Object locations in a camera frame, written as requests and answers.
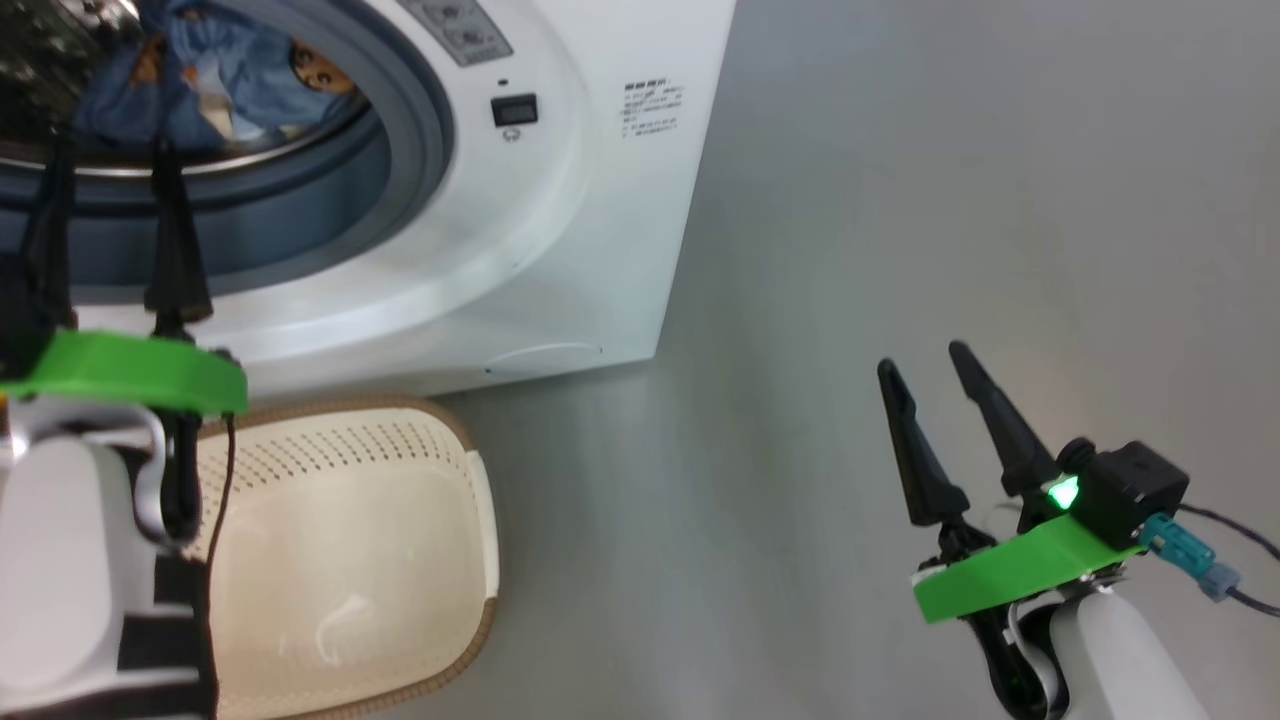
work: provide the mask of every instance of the green mount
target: green mount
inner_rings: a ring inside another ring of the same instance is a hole
[[[1075,518],[1062,515],[920,580],[915,602],[932,625],[1039,594],[1140,550],[1116,552]]]
[[[55,395],[193,413],[248,411],[244,370],[187,342],[108,332],[58,333],[23,380],[0,383],[13,398]]]

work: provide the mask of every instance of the control panel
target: control panel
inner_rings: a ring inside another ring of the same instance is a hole
[[[399,0],[462,67],[513,54],[476,0]]]

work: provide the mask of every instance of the brown basket trim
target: brown basket trim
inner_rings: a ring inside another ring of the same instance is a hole
[[[303,712],[302,715],[291,715],[288,717],[282,717],[280,720],[355,720],[357,717],[364,717],[365,715],[379,712],[411,700],[420,698],[425,694],[434,693],[461,675],[462,671],[466,670],[480,655],[480,651],[484,648],[484,643],[489,639],[489,632],[493,630],[493,619],[497,611],[497,597],[490,597],[484,601],[484,612],[480,615],[480,626],[476,628],[476,634],[471,638],[471,644],[468,644],[467,650],[465,650],[462,655],[453,661],[453,665],[449,665],[435,675],[413,683],[412,685],[399,688],[398,691],[390,691],[367,700],[339,705],[338,707],[330,707],[328,710]]]
[[[462,450],[471,452],[476,448],[471,442],[471,437],[467,436],[467,432],[462,428],[462,423],[460,423],[452,413],[429,400],[421,400],[417,397],[370,396],[356,397],[352,400],[291,405],[275,410],[250,413],[248,415],[236,418],[236,427],[252,428],[256,425],[266,425],[269,423],[280,423],[284,420],[297,420],[298,418],[311,418],[315,415],[334,415],[337,413],[349,413],[353,410],[384,410],[387,407],[421,410],[422,413],[426,413],[428,415],[431,415],[436,420],[444,423],[445,427],[453,430],[453,434],[458,436],[458,441],[462,442]],[[200,429],[200,439],[220,436],[225,432],[227,423],[221,420],[209,423]]]

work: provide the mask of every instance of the cable connector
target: cable connector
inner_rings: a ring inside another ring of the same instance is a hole
[[[1190,575],[1213,602],[1222,602],[1240,584],[1240,574],[1230,565],[1217,562],[1212,547],[1164,512],[1147,518],[1138,543]]]

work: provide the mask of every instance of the clothes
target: clothes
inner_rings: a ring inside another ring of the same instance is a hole
[[[227,140],[201,117],[200,97],[180,77],[166,73],[159,83],[131,83],[141,53],[116,53],[99,69],[81,96],[76,129],[110,145],[146,146],[164,131],[182,150],[224,147]]]
[[[118,53],[86,90],[77,129],[123,145],[150,142],[164,131],[182,150],[218,150],[265,136],[283,140],[351,99],[303,85],[293,67],[293,38],[239,13],[173,0],[160,19],[160,81],[140,79],[146,47]]]

